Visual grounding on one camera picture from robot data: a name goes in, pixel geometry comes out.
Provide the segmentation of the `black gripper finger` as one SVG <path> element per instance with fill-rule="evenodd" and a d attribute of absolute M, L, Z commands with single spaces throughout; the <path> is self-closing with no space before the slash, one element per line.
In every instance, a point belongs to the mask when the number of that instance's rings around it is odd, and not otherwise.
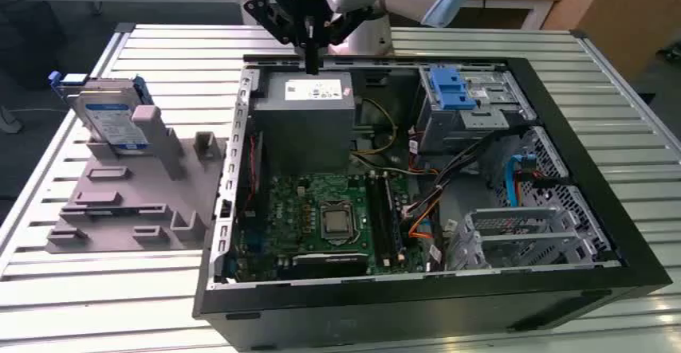
<path fill-rule="evenodd" d="M 373 8 L 361 8 L 333 18 L 333 12 L 326 12 L 314 19 L 314 74 L 322 66 L 322 55 L 330 45 L 339 45 L 359 25 L 374 13 Z"/>
<path fill-rule="evenodd" d="M 309 35 L 305 22 L 291 18 L 278 4 L 270 0 L 246 0 L 246 13 L 270 32 L 283 45 L 294 45 L 305 59 L 306 73 L 315 74 L 315 42 Z"/>

